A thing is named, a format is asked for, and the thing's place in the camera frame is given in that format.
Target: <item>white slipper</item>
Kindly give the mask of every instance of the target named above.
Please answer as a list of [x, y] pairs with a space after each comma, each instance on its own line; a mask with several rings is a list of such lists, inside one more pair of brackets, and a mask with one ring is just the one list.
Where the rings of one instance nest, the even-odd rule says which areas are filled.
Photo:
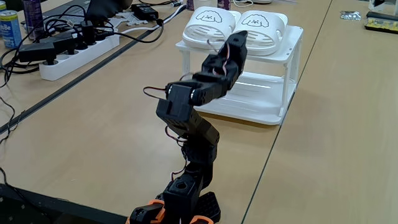
[[182, 39], [190, 47], [220, 49], [234, 31], [240, 17], [239, 12], [217, 7], [199, 7], [185, 26]]
[[246, 42], [249, 55], [270, 55], [279, 49], [287, 23], [287, 16], [280, 13], [247, 11], [233, 32], [249, 32]]

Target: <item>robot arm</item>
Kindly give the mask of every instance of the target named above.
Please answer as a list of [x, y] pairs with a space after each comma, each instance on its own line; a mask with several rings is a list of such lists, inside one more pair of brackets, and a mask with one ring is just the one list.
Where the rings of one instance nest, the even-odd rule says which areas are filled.
[[171, 130], [186, 139], [182, 151], [190, 163], [185, 172], [158, 195], [157, 199], [163, 203], [136, 208], [130, 217], [130, 224], [209, 223], [195, 215], [208, 217], [213, 222], [220, 220], [220, 208], [214, 193], [199, 197], [201, 190], [213, 178], [213, 162], [220, 134], [193, 107], [221, 98], [232, 89], [243, 72], [247, 35], [246, 31], [231, 35], [217, 55], [206, 58], [202, 70], [195, 73], [191, 80], [166, 86], [166, 100], [159, 100], [156, 114]]

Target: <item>white power strip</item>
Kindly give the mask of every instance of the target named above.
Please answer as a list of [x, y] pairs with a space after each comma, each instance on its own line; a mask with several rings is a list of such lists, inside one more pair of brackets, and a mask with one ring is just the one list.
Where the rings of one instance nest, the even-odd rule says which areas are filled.
[[77, 54], [60, 54], [55, 65], [39, 64], [40, 76], [44, 80], [55, 81], [70, 72], [82, 67], [88, 62], [98, 58], [120, 44], [120, 36], [112, 35], [104, 40], [97, 41], [95, 45], [88, 46], [85, 50], [76, 50]]

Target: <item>table surface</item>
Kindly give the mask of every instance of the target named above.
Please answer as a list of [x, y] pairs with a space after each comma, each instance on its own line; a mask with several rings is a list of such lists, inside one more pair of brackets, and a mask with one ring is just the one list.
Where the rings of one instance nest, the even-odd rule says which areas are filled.
[[395, 34], [333, 0], [245, 223], [397, 223]]
[[[329, 3], [274, 2], [239, 10], [281, 12], [288, 15], [290, 24], [303, 27], [303, 65]], [[164, 86], [180, 77], [182, 58], [174, 45], [191, 15], [182, 12], [166, 25], [159, 41], [137, 44], [24, 120], [0, 147], [0, 166], [6, 169], [9, 182], [121, 215], [129, 215], [163, 191], [170, 171], [181, 169], [183, 159], [155, 115], [157, 101], [142, 94], [142, 88]], [[200, 68], [204, 57], [192, 55], [193, 70]], [[251, 72], [269, 67], [273, 69], [261, 63], [246, 65]], [[221, 134], [208, 190], [216, 192], [222, 222], [237, 223], [279, 127], [206, 118]]]
[[[42, 10], [48, 11], [55, 7], [58, 7], [66, 2], [71, 0], [49, 0], [42, 3]], [[174, 10], [176, 9], [168, 9], [168, 8], [160, 8], [159, 9], [159, 16], [160, 17], [167, 17], [171, 15]], [[23, 11], [18, 12], [19, 21], [24, 20], [24, 13]], [[147, 26], [154, 26], [155, 24], [150, 22]], [[126, 30], [131, 27], [127, 27], [125, 25], [119, 26], [119, 30]], [[129, 35], [133, 37], [138, 37], [143, 34], [144, 30], [137, 30], [134, 32], [129, 33]], [[16, 109], [16, 115], [19, 115], [22, 111], [34, 106], [39, 101], [43, 100], [45, 97], [51, 95], [61, 87], [65, 86], [67, 83], [70, 83], [76, 77], [83, 74], [85, 71], [91, 69], [100, 61], [106, 59], [111, 54], [115, 53], [122, 47], [124, 47], [127, 43], [130, 43], [130, 39], [121, 38], [120, 45], [115, 47], [114, 49], [110, 50], [109, 52], [103, 54], [102, 56], [94, 59], [93, 61], [87, 63], [86, 65], [76, 69], [75, 71], [65, 75], [64, 77], [55, 80], [53, 82], [43, 80], [40, 77], [39, 72], [34, 72], [31, 74], [25, 75], [13, 75], [8, 83], [8, 86], [5, 88], [0, 89], [1, 96], [10, 103]], [[0, 41], [0, 54], [3, 54], [7, 49], [4, 46], [4, 42]], [[4, 60], [8, 62], [11, 57], [6, 57]], [[6, 124], [9, 121], [11, 116], [11, 110], [4, 104], [0, 105], [0, 126]]]

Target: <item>power adapter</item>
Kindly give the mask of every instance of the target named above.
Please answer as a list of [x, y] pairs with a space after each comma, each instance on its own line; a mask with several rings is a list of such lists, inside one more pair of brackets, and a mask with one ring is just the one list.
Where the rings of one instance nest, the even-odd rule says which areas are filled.
[[131, 11], [140, 20], [156, 21], [159, 18], [159, 13], [147, 4], [133, 4]]
[[46, 65], [55, 65], [57, 54], [53, 43], [34, 43], [22, 45], [19, 49], [20, 62], [35, 62], [46, 60]]
[[55, 53], [60, 54], [64, 51], [68, 51], [68, 54], [73, 55], [75, 53], [75, 40], [69, 32], [63, 32], [53, 37], [47, 37], [40, 40], [40, 43], [53, 43], [55, 47]]

